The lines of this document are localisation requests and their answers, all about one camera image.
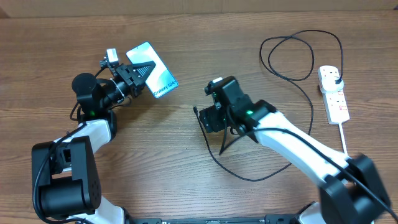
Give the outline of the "Samsung Galaxy smartphone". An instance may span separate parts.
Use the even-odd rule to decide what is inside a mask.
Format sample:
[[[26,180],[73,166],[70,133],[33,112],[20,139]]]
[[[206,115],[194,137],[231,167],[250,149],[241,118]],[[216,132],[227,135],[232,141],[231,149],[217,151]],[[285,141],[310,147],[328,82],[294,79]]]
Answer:
[[[126,52],[133,65],[154,62],[154,68],[146,79],[146,85],[155,98],[160,98],[178,87],[177,79],[172,75],[149,42],[143,42]]]

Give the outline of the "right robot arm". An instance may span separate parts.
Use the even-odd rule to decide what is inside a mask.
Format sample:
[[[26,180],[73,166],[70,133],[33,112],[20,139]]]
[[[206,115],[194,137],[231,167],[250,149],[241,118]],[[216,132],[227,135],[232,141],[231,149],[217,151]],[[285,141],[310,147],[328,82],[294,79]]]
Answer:
[[[373,161],[336,151],[294,126],[276,107],[253,103],[234,76],[204,88],[214,104],[197,112],[203,131],[227,128],[238,137],[273,149],[301,170],[319,189],[320,200],[293,216],[291,223],[372,223],[384,212],[397,215]]]

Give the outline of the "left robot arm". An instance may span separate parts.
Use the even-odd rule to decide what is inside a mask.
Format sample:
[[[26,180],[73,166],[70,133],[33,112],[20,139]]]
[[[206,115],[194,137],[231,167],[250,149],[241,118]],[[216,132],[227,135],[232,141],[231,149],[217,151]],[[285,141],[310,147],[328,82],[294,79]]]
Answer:
[[[101,193],[94,154],[117,133],[115,107],[141,94],[155,62],[110,64],[109,80],[81,73],[72,81],[78,127],[32,147],[32,203],[45,223],[133,223],[128,211]]]

